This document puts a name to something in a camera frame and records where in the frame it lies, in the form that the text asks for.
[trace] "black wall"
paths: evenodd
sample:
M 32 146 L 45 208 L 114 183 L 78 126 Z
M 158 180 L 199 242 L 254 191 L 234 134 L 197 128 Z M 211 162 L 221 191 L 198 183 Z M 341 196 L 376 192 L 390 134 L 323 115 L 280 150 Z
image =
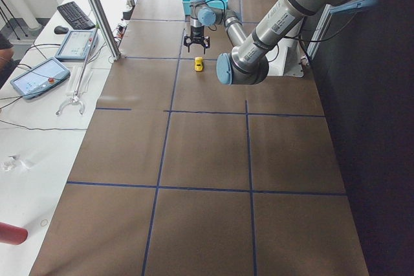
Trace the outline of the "black wall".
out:
M 414 275 L 413 8 L 381 0 L 312 62 L 371 276 Z M 349 18 L 335 16 L 327 35 Z

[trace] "screen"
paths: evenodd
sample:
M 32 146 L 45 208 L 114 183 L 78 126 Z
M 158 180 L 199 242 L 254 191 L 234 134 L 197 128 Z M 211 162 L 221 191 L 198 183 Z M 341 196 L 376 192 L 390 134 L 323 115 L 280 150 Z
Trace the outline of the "screen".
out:
M 31 93 L 40 85 L 48 83 L 49 78 L 55 78 L 62 73 L 64 69 L 59 66 L 53 59 L 42 64 L 42 66 L 28 72 L 19 79 L 14 80 L 14 84 L 21 90 L 24 95 Z
M 71 32 L 60 55 L 83 57 L 90 36 L 90 32 Z

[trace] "robotic arm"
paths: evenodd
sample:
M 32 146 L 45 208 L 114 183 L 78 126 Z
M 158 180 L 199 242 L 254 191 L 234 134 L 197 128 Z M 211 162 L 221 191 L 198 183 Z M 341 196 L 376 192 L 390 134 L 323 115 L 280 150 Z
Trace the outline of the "robotic arm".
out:
M 278 0 L 250 35 L 246 35 L 236 13 L 232 10 L 211 8 L 205 0 L 191 0 L 191 36 L 184 38 L 190 49 L 192 43 L 210 47 L 210 38 L 204 37 L 204 25 L 224 22 L 234 48 L 231 53 L 217 58 L 217 77 L 223 84 L 256 84 L 268 74 L 266 53 L 305 16 L 315 14 L 326 4 L 352 4 L 348 10 L 359 10 L 372 5 L 372 0 Z

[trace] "yellow object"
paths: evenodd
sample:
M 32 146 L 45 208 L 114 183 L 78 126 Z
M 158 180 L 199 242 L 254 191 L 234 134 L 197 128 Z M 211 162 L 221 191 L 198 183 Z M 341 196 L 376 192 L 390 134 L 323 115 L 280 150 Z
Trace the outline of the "yellow object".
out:
M 197 57 L 194 59 L 194 69 L 195 71 L 202 71 L 203 64 L 202 64 L 202 58 Z

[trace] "white electronic device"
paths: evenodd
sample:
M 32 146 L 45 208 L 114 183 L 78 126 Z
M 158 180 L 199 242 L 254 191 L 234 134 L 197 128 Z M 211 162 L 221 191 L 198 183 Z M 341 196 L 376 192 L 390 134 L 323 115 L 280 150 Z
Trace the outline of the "white electronic device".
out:
M 60 61 L 84 61 L 89 47 L 93 48 L 96 40 L 92 30 L 70 30 L 63 40 L 55 58 Z
M 10 83 L 26 100 L 38 97 L 65 81 L 71 72 L 56 58 L 46 59 L 28 72 L 14 78 Z

